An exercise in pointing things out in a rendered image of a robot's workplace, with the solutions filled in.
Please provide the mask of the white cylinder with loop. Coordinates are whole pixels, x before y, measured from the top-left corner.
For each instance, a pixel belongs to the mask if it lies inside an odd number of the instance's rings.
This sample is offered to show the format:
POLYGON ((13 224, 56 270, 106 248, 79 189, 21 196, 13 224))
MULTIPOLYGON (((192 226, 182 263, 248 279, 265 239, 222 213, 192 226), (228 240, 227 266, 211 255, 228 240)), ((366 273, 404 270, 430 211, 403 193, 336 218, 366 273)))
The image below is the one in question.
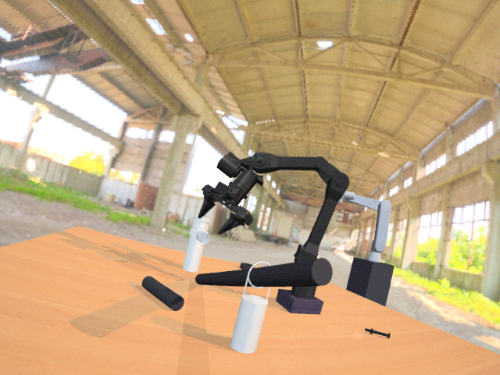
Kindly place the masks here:
POLYGON ((249 269, 243 296, 241 297, 241 303, 237 312, 237 320, 234 326, 233 336, 230 342, 230 346, 235 351, 247 354, 255 352, 257 344, 259 343, 259 337, 271 289, 271 287, 269 287, 266 300, 255 295, 245 295, 245 289, 248 282, 254 288, 264 288, 254 286, 249 280, 249 274, 252 268, 260 263, 265 263, 270 266, 269 263, 261 261, 255 263, 251 269, 249 269))

